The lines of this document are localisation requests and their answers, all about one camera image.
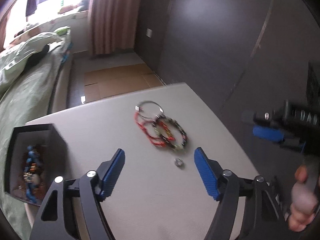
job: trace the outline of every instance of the metal screw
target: metal screw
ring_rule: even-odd
[[[54,179],[54,182],[55,183],[60,183],[60,182],[62,182],[63,181],[63,177],[61,177],[61,176],[58,176],[58,177],[56,177],[55,179]]]
[[[231,176],[231,174],[232,174],[232,171],[229,171],[229,170],[224,170],[222,174],[223,174],[224,176],[227,176],[227,177],[229,177],[229,176]]]
[[[256,180],[257,180],[258,182],[264,182],[264,177],[262,177],[262,176],[257,176]]]
[[[95,171],[89,171],[88,173],[87,173],[87,176],[89,177],[89,178],[92,178],[92,177],[94,177],[94,176],[96,176],[96,172]]]
[[[183,161],[181,159],[177,158],[177,159],[174,159],[174,164],[177,167],[181,167],[183,165]]]

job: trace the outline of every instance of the cardboard sheet on floor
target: cardboard sheet on floor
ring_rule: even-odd
[[[84,74],[85,102],[162,85],[146,64],[92,71]]]

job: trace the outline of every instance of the wall outlet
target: wall outlet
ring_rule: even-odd
[[[147,34],[146,34],[149,38],[151,38],[152,36],[152,30],[147,29]]]

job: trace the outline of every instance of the gray tiled floor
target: gray tiled floor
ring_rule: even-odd
[[[134,52],[119,53],[96,59],[89,59],[87,57],[75,59],[70,74],[68,108],[82,104],[81,96],[84,96],[84,73],[139,63],[143,63],[143,60]]]

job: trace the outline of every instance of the white table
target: white table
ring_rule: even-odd
[[[189,138],[184,152],[159,150],[149,143],[133,118],[135,105],[144,100],[159,103],[184,128]],[[184,83],[92,102],[27,124],[41,123],[54,123],[68,143],[72,178],[96,169],[118,148],[125,151],[115,189],[101,204],[116,239],[204,239],[218,203],[208,196],[194,164],[193,152],[199,146],[239,177],[258,175],[226,127]],[[177,157],[184,169],[174,165]],[[240,231],[243,211],[241,198],[232,238]]]

